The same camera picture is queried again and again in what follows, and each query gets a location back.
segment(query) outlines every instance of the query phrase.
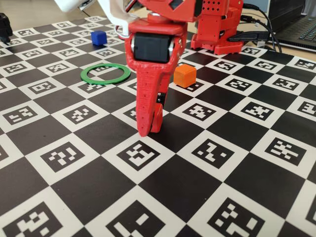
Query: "white square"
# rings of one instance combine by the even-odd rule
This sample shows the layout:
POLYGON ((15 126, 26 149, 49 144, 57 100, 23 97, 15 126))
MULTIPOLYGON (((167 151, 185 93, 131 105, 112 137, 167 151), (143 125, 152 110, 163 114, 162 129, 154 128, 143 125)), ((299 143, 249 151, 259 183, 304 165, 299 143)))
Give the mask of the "white square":
POLYGON ((30 97, 32 100, 48 95, 52 92, 65 88, 65 85, 56 81, 53 78, 45 78, 37 80, 30 84, 19 87, 19 89, 30 97))
POLYGON ((305 179, 308 177, 313 165, 316 162, 316 148, 273 130, 269 130, 257 143, 257 145, 251 150, 251 152, 305 179), (298 165, 291 163, 290 158, 288 160, 285 160, 279 157, 286 154, 287 156, 292 156, 293 158, 300 157, 299 153, 294 152, 291 149, 292 147, 285 147, 281 142, 279 144, 275 144, 272 149, 268 149, 269 146, 273 144, 273 142, 276 140, 282 140, 286 143, 292 144, 291 146, 294 145, 303 150, 306 150, 298 165))
POLYGON ((47 52, 46 50, 44 50, 42 48, 33 48, 30 50, 26 50, 24 52, 16 53, 15 55, 23 60, 29 60, 29 59, 33 59, 33 58, 37 58, 37 57, 46 55, 46 54, 49 54, 49 52, 47 52))
POLYGON ((190 95, 192 97, 196 97, 200 95, 202 92, 209 89, 213 84, 206 82, 204 80, 200 80, 197 78, 197 83, 189 86, 188 88, 182 88, 180 86, 177 86, 175 83, 170 83, 169 88, 175 89, 177 91, 180 91, 184 94, 190 95))
POLYGON ((64 41, 63 43, 65 43, 65 44, 67 44, 67 45, 69 45, 71 47, 78 47, 78 46, 81 46, 81 45, 92 43, 92 41, 89 40, 89 39, 80 37, 80 38, 70 39, 70 40, 64 41))
POLYGON ((59 110, 55 113, 52 114, 52 116, 57 119, 60 123, 62 123, 65 127, 67 127, 71 132, 75 132, 105 116, 109 115, 109 113, 105 110, 103 110, 102 108, 100 108, 99 106, 93 104, 92 102, 88 101, 88 100, 83 100, 79 103, 76 103, 74 105, 71 105, 67 108, 64 108, 62 110, 59 110), (96 115, 83 120, 82 122, 79 123, 74 123, 71 120, 69 120, 67 117, 64 116, 65 113, 70 112, 70 111, 75 111, 77 108, 81 107, 81 106, 86 106, 89 109, 92 110, 92 112, 95 112, 96 115))
MULTIPOLYGON (((162 116, 166 116, 169 112, 166 110, 162 111, 162 116)), ((137 122, 136 122, 136 101, 130 103, 129 105, 124 106, 123 108, 120 108, 119 110, 116 110, 112 113, 115 117, 122 120, 123 122, 127 123, 131 127, 137 129, 137 122), (135 116, 135 119, 129 117, 126 115, 126 113, 130 111, 130 116, 135 116)))
POLYGON ((65 49, 53 52, 52 54, 56 55, 62 60, 66 60, 69 58, 75 58, 75 57, 84 55, 86 54, 86 52, 82 51, 81 49, 72 47, 72 48, 65 48, 65 49))
POLYGON ((190 121, 204 129, 207 129, 214 122, 220 119, 224 114, 226 114, 227 111, 197 98, 193 98, 187 103, 172 111, 171 113, 187 121, 190 121), (187 111, 189 108, 191 108, 191 112, 184 113, 184 111, 187 111))
POLYGON ((20 38, 27 37, 27 36, 34 36, 34 35, 39 34, 39 32, 36 31, 34 28, 22 29, 22 30, 14 31, 13 33, 17 37, 20 37, 20 38))
POLYGON ((244 65, 219 58, 207 64, 206 67, 209 67, 209 68, 212 68, 224 73, 233 74, 237 72, 239 69, 243 68, 244 65))
POLYGON ((83 96, 85 99, 91 98, 95 95, 101 94, 107 90, 110 90, 114 88, 115 85, 95 85, 95 84, 89 84, 85 81, 78 82, 76 84, 73 84, 69 86, 71 90, 78 93, 79 95, 83 96))
POLYGON ((4 56, 8 56, 13 54, 11 51, 7 50, 6 48, 0 48, 0 58, 4 56))
POLYGON ((265 83, 263 83, 263 85, 267 85, 269 87, 294 95, 300 95, 307 87, 308 83, 274 74, 265 83))
POLYGON ((203 65, 200 65, 198 63, 194 63, 185 59, 180 59, 178 62, 178 66, 181 66, 183 64, 187 64, 189 66, 195 67, 197 70, 203 67, 203 65))
POLYGON ((248 63, 247 66, 260 69, 265 72, 274 73, 274 74, 285 67, 285 65, 283 64, 272 62, 272 61, 261 59, 261 58, 257 58, 253 60, 252 62, 248 63))
MULTIPOLYGON (((61 155, 58 156, 59 158, 65 157, 65 155, 61 152, 61 155)), ((31 165, 37 170, 37 172, 43 177, 43 179, 49 184, 53 185, 54 183, 58 182, 59 180, 65 178, 66 176, 74 173, 76 170, 80 169, 81 167, 85 166, 92 160, 99 157, 99 154, 94 151, 91 147, 89 147, 86 143, 84 143, 80 138, 78 138, 73 133, 45 146, 42 147, 35 152, 32 152, 26 156, 28 161, 31 165), (70 143, 75 148, 77 148, 83 156, 69 164, 68 166, 63 167, 62 169, 55 172, 41 157, 42 155, 53 152, 55 149, 70 143)))
POLYGON ((91 23, 85 23, 85 24, 82 24, 79 26, 82 28, 85 28, 85 29, 93 29, 93 28, 97 28, 97 27, 102 27, 103 25, 96 23, 96 22, 91 22, 91 23))
POLYGON ((316 122, 316 101, 314 100, 298 96, 287 111, 316 122))
POLYGON ((47 37, 57 37, 57 36, 64 36, 69 34, 67 31, 63 31, 63 30, 53 30, 53 31, 48 31, 45 33, 42 33, 43 35, 47 36, 47 37))
POLYGON ((112 206, 85 225, 85 227, 93 236, 100 236, 100 233, 102 233, 103 236, 115 237, 106 226, 128 207, 130 207, 135 201, 140 202, 152 214, 165 223, 163 228, 155 235, 155 237, 176 236, 185 226, 185 222, 183 222, 179 217, 173 214, 139 186, 135 186, 112 206))
POLYGON ((75 68, 77 68, 75 65, 63 60, 39 67, 38 69, 49 77, 53 77, 55 75, 71 71, 75 68))
POLYGON ((316 61, 294 56, 287 66, 316 73, 316 61))
POLYGON ((90 52, 89 54, 96 56, 101 59, 108 59, 117 55, 122 54, 122 51, 119 51, 114 48, 106 47, 106 48, 101 48, 99 50, 95 50, 93 52, 90 52))
POLYGON ((56 27, 57 29, 67 29, 76 26, 74 23, 70 21, 62 21, 52 24, 52 26, 56 27))
POLYGON ((107 20, 107 18, 101 17, 101 16, 89 16, 89 17, 86 17, 85 20, 90 21, 90 22, 98 22, 98 21, 107 20))
POLYGON ((44 38, 44 39, 37 39, 37 40, 31 41, 30 43, 34 44, 37 47, 44 47, 44 46, 60 43, 60 41, 54 38, 44 38))
POLYGON ((255 100, 255 99, 252 99, 250 97, 246 97, 244 98, 242 101, 240 101, 235 107, 233 107, 230 112, 234 113, 235 115, 238 115, 242 118, 245 118, 245 119, 248 119, 252 122, 255 122, 257 124, 260 124, 264 127, 267 127, 267 128, 271 128, 274 123, 281 117, 281 115, 284 113, 284 110, 278 108, 278 107, 275 107, 275 106, 272 106, 272 105, 269 105, 269 104, 266 104, 262 101, 259 101, 259 100, 255 100), (242 110, 247 107, 249 104, 256 104, 258 105, 257 109, 261 112, 264 112, 265 108, 266 108, 266 112, 264 113, 270 113, 271 110, 273 110, 271 112, 270 115, 267 116, 267 118, 265 120, 262 120, 258 117, 255 117, 255 116, 252 116, 250 115, 251 111, 249 111, 249 113, 245 113, 245 112, 242 112, 242 110))
POLYGON ((262 55, 264 55, 268 50, 263 49, 263 48, 254 48, 254 47, 249 47, 249 46, 244 46, 241 49, 241 54, 252 56, 259 58, 262 55))
POLYGON ((215 58, 223 58, 225 57, 227 54, 221 54, 221 55, 216 55, 216 54, 213 54, 210 50, 208 49, 201 49, 199 51, 199 53, 202 53, 202 54, 205 54, 205 55, 209 55, 209 56, 212 56, 212 57, 215 57, 215 58))
POLYGON ((23 154, 6 134, 0 136, 0 148, 4 150, 4 152, 0 152, 0 169, 23 157, 23 154))
POLYGON ((162 166, 165 162, 167 162, 171 157, 175 154, 174 152, 170 151, 160 143, 156 142, 155 140, 151 139, 150 137, 141 137, 138 133, 131 136, 130 138, 126 139, 122 143, 118 144, 117 146, 113 147, 109 151, 102 154, 102 156, 114 165, 118 170, 120 170, 123 174, 125 174, 128 178, 130 178, 134 183, 139 184, 149 175, 151 175, 155 170, 157 170, 160 166, 162 166), (146 164, 148 159, 154 157, 154 153, 146 153, 146 151, 141 150, 139 153, 143 155, 143 158, 135 158, 137 156, 133 153, 137 153, 136 150, 133 149, 136 145, 138 147, 142 147, 138 142, 144 143, 145 145, 149 146, 155 152, 158 152, 159 155, 155 157, 153 160, 150 160, 149 163, 146 164), (125 162, 122 158, 119 157, 119 153, 123 152, 127 148, 129 153, 126 152, 127 156, 131 156, 130 164, 134 164, 138 166, 140 169, 137 170, 129 163, 125 162))
POLYGON ((307 215, 311 211, 311 206, 315 198, 316 184, 306 180, 286 217, 287 222, 310 236, 315 236, 316 225, 307 219, 307 215))
POLYGON ((26 61, 20 61, 17 63, 11 63, 0 67, 0 74, 4 77, 9 77, 11 75, 23 73, 34 69, 35 67, 26 61))
POLYGON ((0 111, 0 127, 4 132, 8 133, 9 131, 25 126, 29 123, 42 119, 43 117, 46 117, 48 115, 49 113, 42 109, 41 106, 39 106, 33 100, 30 100, 23 104, 0 111), (11 124, 4 116, 16 110, 22 111, 16 112, 15 115, 11 115, 11 120, 14 121, 14 124, 11 124), (24 114, 24 117, 26 119, 23 120, 21 116, 19 116, 19 113, 24 114))
POLYGON ((90 36, 91 32, 93 32, 93 30, 85 29, 81 31, 72 32, 72 34, 78 37, 86 37, 86 36, 90 36))
POLYGON ((40 213, 36 213, 38 214, 38 217, 40 217, 38 221, 31 221, 29 216, 22 220, 31 235, 32 232, 47 232, 48 229, 50 233, 53 234, 52 236, 70 237, 83 228, 83 224, 65 205, 53 189, 51 187, 47 187, 4 215, 0 216, 0 236, 6 236, 3 231, 4 227, 16 221, 32 209, 36 209, 40 205, 43 206, 43 204, 48 207, 53 216, 51 216, 50 213, 38 210, 38 212, 41 211, 40 213), (56 218, 61 224, 61 228, 53 233, 49 229, 50 227, 46 226, 46 223, 49 223, 50 218, 56 218))
MULTIPOLYGON (((198 151, 197 153, 200 156, 203 155, 202 151, 198 151)), ((187 160, 188 162, 194 164, 196 167, 200 168, 204 172, 208 173, 209 175, 224 182, 226 178, 234 171, 234 169, 243 161, 243 159, 248 154, 248 151, 205 130, 199 136, 193 139, 190 143, 188 143, 184 148, 178 151, 177 154, 185 160, 187 160), (193 151, 198 150, 198 147, 201 146, 201 144, 209 140, 212 143, 212 145, 215 145, 214 143, 217 143, 220 146, 233 152, 233 154, 220 168, 214 166, 212 162, 207 162, 204 159, 197 157, 193 153, 193 151)))
POLYGON ((128 82, 123 83, 119 85, 118 87, 123 90, 128 91, 129 93, 132 93, 133 95, 136 95, 137 94, 137 78, 133 80, 129 80, 128 82))
POLYGON ((3 48, 9 48, 9 47, 21 45, 24 43, 27 43, 27 41, 25 39, 16 38, 16 39, 12 39, 11 42, 9 42, 9 43, 0 42, 0 46, 2 46, 3 48))
POLYGON ((235 75, 229 75, 225 79, 218 82, 216 85, 245 96, 250 95, 261 86, 260 83, 237 77, 235 75))
MULTIPOLYGON (((188 225, 204 237, 222 236, 207 222, 222 206, 227 198, 233 200, 243 208, 247 209, 249 212, 264 220, 264 224, 261 227, 257 237, 277 237, 284 224, 284 219, 225 183, 222 183, 215 193, 213 193, 213 195, 205 202, 205 204, 195 213, 195 215, 188 222, 188 225)), ((230 224, 231 230, 234 229, 234 226, 235 224, 232 222, 230 224)), ((238 227, 239 226, 236 226, 236 228, 240 231, 243 230, 242 232, 244 236, 249 236, 247 234, 247 230, 243 229, 242 227, 238 227)))
POLYGON ((9 90, 16 88, 8 79, 1 78, 0 79, 0 94, 9 90))

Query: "black cable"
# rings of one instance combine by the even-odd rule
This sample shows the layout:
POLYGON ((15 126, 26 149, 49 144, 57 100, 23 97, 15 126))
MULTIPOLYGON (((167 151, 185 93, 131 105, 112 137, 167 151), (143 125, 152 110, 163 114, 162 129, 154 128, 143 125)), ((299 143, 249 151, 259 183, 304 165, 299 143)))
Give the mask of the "black cable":
POLYGON ((251 16, 245 16, 245 15, 242 15, 241 18, 240 18, 241 21, 245 21, 245 22, 249 22, 249 23, 258 23, 260 25, 262 25, 264 28, 266 28, 270 34, 272 35, 272 37, 275 39, 276 43, 277 43, 277 46, 278 46, 278 49, 279 49, 279 52, 282 53, 282 48, 281 48, 281 45, 280 45, 280 42, 277 40, 274 32, 268 27, 266 26, 265 24, 263 24, 260 20, 256 20, 254 19, 253 17, 251 16))

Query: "black square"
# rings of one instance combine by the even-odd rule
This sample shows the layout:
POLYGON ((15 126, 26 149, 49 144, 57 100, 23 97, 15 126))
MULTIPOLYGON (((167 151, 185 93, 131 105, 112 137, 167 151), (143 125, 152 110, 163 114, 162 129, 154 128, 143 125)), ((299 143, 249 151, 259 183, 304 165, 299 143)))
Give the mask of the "black square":
POLYGON ((223 59, 246 65, 248 63, 251 63, 256 58, 248 56, 248 55, 244 55, 241 53, 235 53, 235 54, 228 54, 228 55, 224 56, 223 59))
POLYGON ((217 179, 175 155, 139 186, 188 222, 220 184, 217 179))
POLYGON ((0 111, 25 103, 29 100, 30 98, 19 89, 13 89, 0 93, 0 111))
POLYGON ((32 69, 23 73, 12 75, 7 79, 12 82, 15 86, 23 86, 37 80, 47 78, 48 76, 38 69, 32 69))
POLYGON ((228 161, 234 152, 207 139, 197 147, 192 154, 219 169, 228 161))
POLYGON ((117 154, 118 157, 120 157, 123 161, 128 163, 137 171, 141 170, 159 155, 159 152, 155 151, 153 148, 149 147, 141 141, 132 144, 131 146, 117 154))
POLYGON ((84 154, 71 142, 67 142, 40 157, 54 172, 58 172, 84 157, 84 154))
POLYGON ((215 70, 208 67, 202 67, 197 70, 197 78, 210 82, 212 84, 216 84, 220 82, 222 79, 228 77, 229 74, 221 72, 219 70, 215 70))
POLYGON ((277 67, 276 64, 268 63, 268 62, 264 62, 264 61, 260 61, 260 62, 256 63, 255 66, 260 67, 260 68, 264 68, 267 70, 273 70, 274 68, 277 67))
POLYGON ((315 122, 307 118, 285 111, 272 129, 316 147, 315 122))
POLYGON ((232 109, 243 98, 245 98, 245 96, 216 85, 197 96, 197 99, 203 100, 224 110, 232 109))
POLYGON ((216 113, 215 110, 210 109, 206 106, 200 105, 198 103, 195 103, 188 107, 186 110, 182 111, 184 114, 192 116, 196 119, 199 119, 201 121, 205 121, 209 117, 211 117, 213 114, 216 113))
POLYGON ((163 123, 159 133, 150 133, 149 137, 178 152, 192 139, 198 136, 203 129, 189 121, 179 118, 173 114, 163 117, 163 123))
POLYGON ((96 95, 89 100, 100 106, 102 109, 112 113, 135 101, 135 95, 115 87, 104 93, 96 95))
POLYGON ((25 155, 70 134, 70 131, 52 116, 47 116, 7 133, 25 155))
POLYGON ((209 64, 210 62, 217 60, 218 58, 215 58, 203 53, 194 53, 187 57, 184 57, 183 59, 205 66, 209 64))
POLYGON ((68 62, 70 62, 73 65, 76 65, 77 67, 82 67, 84 65, 93 63, 93 62, 98 62, 100 61, 100 58, 97 58, 95 56, 92 56, 90 54, 84 54, 78 57, 70 58, 67 59, 68 62))
POLYGON ((238 79, 232 79, 231 81, 229 81, 225 85, 229 86, 233 89, 240 90, 240 91, 246 91, 249 87, 252 86, 251 83, 247 83, 247 82, 244 82, 244 81, 238 80, 238 79))
POLYGON ((48 186, 25 158, 0 169, 0 180, 0 215, 48 186))
POLYGON ((135 128, 113 115, 108 115, 76 131, 75 135, 99 154, 103 154, 136 132, 135 128))
POLYGON ((294 56, 268 50, 265 54, 260 56, 260 58, 271 61, 271 62, 276 62, 276 63, 281 63, 281 64, 286 65, 294 58, 294 56))
POLYGON ((297 111, 316 117, 316 104, 304 102, 297 111))
POLYGON ((251 68, 249 66, 244 66, 234 73, 235 76, 252 80, 258 83, 265 83, 274 74, 268 73, 256 68, 251 68))
POLYGON ((134 186, 126 176, 99 157, 52 188, 85 225, 134 186))
POLYGON ((286 110, 297 98, 296 95, 262 85, 249 97, 286 110))
POLYGON ((306 150, 282 139, 275 138, 265 152, 298 166, 306 150))
POLYGON ((43 236, 41 233, 44 231, 46 234, 44 236, 49 237, 52 236, 54 233, 56 233, 59 229, 61 229, 63 226, 60 224, 60 222, 57 220, 57 218, 54 216, 54 214, 51 212, 51 210, 48 208, 48 206, 41 202, 31 210, 28 210, 26 213, 24 213, 22 216, 8 224, 3 228, 3 231, 7 236, 24 236, 24 237, 34 237, 34 236, 43 236), (43 223, 44 219, 40 219, 39 215, 45 215, 47 220, 43 223), (27 223, 30 222, 33 224, 32 227, 37 227, 32 229, 32 227, 28 226, 26 230, 21 230, 21 227, 19 226, 20 223, 27 223))
POLYGON ((75 93, 69 88, 63 88, 48 95, 39 97, 34 101, 47 112, 52 114, 82 100, 84 100, 84 98, 79 94, 75 93))
POLYGON ((316 63, 300 59, 295 63, 295 66, 305 68, 305 69, 314 70, 316 68, 316 63))
POLYGON ((8 55, 8 56, 4 56, 4 57, 1 57, 0 67, 4 66, 4 65, 9 65, 11 63, 20 62, 20 61, 22 61, 22 59, 19 58, 16 55, 14 55, 14 54, 11 54, 11 55, 8 55))
POLYGON ((3 117, 11 124, 17 124, 19 122, 23 122, 32 117, 35 117, 37 113, 34 112, 29 106, 24 106, 14 111, 10 111, 3 115, 3 117))
POLYGON ((257 119, 261 119, 263 121, 267 120, 267 118, 272 114, 274 110, 259 105, 254 102, 250 102, 246 107, 241 110, 243 113, 253 116, 257 119))
POLYGON ((201 237, 198 233, 192 230, 189 226, 185 227, 177 234, 176 237, 201 237))
POLYGON ((191 99, 192 99, 191 96, 181 93, 172 88, 169 88, 168 94, 167 94, 167 100, 164 104, 163 109, 168 112, 171 112, 191 99))
POLYGON ((316 85, 307 85, 300 96, 316 101, 316 85))
POLYGON ((286 218, 304 181, 278 165, 248 154, 225 183, 286 218))
POLYGON ((81 78, 80 78, 81 72, 82 72, 82 69, 76 68, 68 72, 55 75, 53 76, 53 78, 59 81, 60 83, 64 84, 65 86, 70 86, 81 81, 81 78))
POLYGON ((106 225, 114 236, 123 237, 124 235, 116 228, 118 223, 129 233, 136 230, 141 236, 146 237, 154 237, 165 226, 164 222, 137 200, 106 225))
POLYGON ((28 63, 32 64, 36 68, 58 61, 60 61, 60 58, 53 54, 46 54, 40 57, 27 60, 28 63))
POLYGON ((122 65, 126 65, 126 55, 124 53, 111 57, 111 58, 107 58, 107 61, 109 61, 110 63, 118 63, 118 64, 122 64, 122 65))
POLYGON ((207 130, 248 151, 250 151, 268 131, 267 128, 259 124, 229 112, 213 123, 207 130))
POLYGON ((248 211, 245 207, 227 198, 207 223, 226 237, 232 236, 232 233, 228 231, 231 224, 237 225, 247 233, 247 236, 256 237, 264 222, 264 220, 248 211), (249 226, 250 220, 253 223, 255 222, 255 224, 249 226))
POLYGON ((63 114, 66 118, 68 118, 74 124, 79 124, 93 116, 97 115, 93 109, 89 108, 87 105, 79 106, 73 110, 70 110, 63 114))
POLYGON ((218 63, 216 63, 214 65, 214 67, 217 67, 217 68, 220 68, 220 69, 224 69, 227 72, 230 71, 231 69, 233 69, 236 66, 237 66, 236 64, 228 63, 228 62, 225 62, 225 61, 218 62, 218 63))
POLYGON ((59 50, 63 50, 65 48, 69 48, 69 45, 65 44, 65 43, 56 43, 56 44, 52 44, 52 45, 48 45, 48 46, 44 46, 42 47, 42 49, 46 50, 47 52, 56 52, 59 50))
POLYGON ((285 222, 277 237, 310 237, 288 222, 285 222))
POLYGON ((310 83, 314 79, 314 77, 316 77, 316 73, 289 66, 285 66, 280 71, 278 71, 277 74, 288 78, 300 80, 306 83, 310 83))

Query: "cable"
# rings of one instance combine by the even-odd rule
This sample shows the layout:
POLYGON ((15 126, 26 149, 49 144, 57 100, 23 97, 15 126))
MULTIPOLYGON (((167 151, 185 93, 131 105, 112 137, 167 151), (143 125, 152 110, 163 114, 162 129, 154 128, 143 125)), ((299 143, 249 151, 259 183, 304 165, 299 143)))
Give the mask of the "cable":
MULTIPOLYGON (((256 10, 256 11, 260 11, 265 16, 266 20, 268 21, 269 27, 270 27, 271 31, 273 32, 272 24, 271 24, 271 21, 270 21, 269 17, 258 6, 253 5, 253 4, 244 3, 242 8, 253 9, 253 10, 256 10)), ((272 45, 273 45, 274 51, 276 51, 276 45, 275 45, 274 37, 272 37, 272 45)))
POLYGON ((273 33, 273 31, 268 27, 266 26, 265 24, 263 24, 260 20, 256 20, 254 19, 253 17, 251 16, 246 16, 246 15, 241 15, 241 18, 240 18, 241 21, 245 21, 245 22, 249 22, 249 23, 258 23, 260 25, 262 25, 264 28, 266 28, 270 34, 272 35, 272 37, 275 39, 277 45, 278 45, 278 49, 279 49, 279 52, 282 53, 282 49, 281 49, 281 46, 280 46, 280 42, 277 40, 275 34, 273 33))

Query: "black laptop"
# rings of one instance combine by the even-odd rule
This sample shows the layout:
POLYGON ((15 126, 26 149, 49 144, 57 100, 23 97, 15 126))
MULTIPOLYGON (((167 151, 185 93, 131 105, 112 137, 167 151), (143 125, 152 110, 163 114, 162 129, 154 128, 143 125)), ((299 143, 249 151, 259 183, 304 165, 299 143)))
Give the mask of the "black laptop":
POLYGON ((269 18, 281 44, 316 52, 316 17, 304 7, 305 0, 271 0, 269 18))

